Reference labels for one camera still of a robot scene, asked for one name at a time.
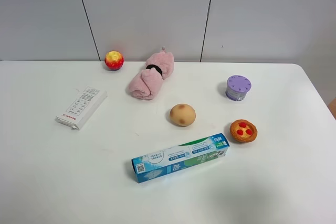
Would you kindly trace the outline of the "toy fruit tart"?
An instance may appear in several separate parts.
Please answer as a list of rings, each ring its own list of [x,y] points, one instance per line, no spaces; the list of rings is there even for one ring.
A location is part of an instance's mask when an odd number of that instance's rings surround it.
[[[230,125],[230,134],[239,143],[250,143],[257,138],[257,128],[247,120],[236,120]]]

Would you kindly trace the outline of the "toy bread bun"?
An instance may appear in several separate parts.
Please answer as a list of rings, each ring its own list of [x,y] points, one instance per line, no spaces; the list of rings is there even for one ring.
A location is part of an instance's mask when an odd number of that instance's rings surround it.
[[[177,104],[170,110],[170,120],[178,126],[189,126],[196,120],[194,108],[188,104]]]

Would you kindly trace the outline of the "rolled pink towel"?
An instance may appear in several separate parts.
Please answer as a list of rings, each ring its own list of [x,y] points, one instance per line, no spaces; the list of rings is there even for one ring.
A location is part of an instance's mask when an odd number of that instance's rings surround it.
[[[142,69],[130,82],[129,93],[140,100],[152,100],[159,93],[163,81],[174,71],[175,60],[171,52],[165,47],[154,53],[145,62]]]

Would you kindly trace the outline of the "blue green toothpaste box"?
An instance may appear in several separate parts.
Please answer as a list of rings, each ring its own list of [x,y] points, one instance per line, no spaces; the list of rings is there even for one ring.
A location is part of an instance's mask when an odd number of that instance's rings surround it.
[[[229,142],[222,133],[132,159],[138,183],[225,156]]]

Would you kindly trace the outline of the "red yellow toy ball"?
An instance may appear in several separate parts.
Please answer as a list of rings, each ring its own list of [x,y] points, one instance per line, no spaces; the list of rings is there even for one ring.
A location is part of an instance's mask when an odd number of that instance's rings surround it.
[[[110,70],[117,71],[123,66],[124,57],[118,51],[110,51],[106,54],[104,62]]]

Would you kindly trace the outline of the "purple lidded round container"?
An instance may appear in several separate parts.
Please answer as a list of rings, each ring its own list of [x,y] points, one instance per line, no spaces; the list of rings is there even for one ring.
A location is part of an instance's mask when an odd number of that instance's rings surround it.
[[[251,89],[251,82],[244,76],[233,75],[227,79],[225,94],[233,101],[242,101]]]

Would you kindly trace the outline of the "white cardboard box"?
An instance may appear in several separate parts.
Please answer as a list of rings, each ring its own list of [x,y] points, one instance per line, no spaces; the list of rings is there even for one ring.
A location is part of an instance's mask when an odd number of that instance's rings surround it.
[[[87,86],[65,112],[55,117],[55,121],[74,130],[80,130],[107,96],[106,91]]]

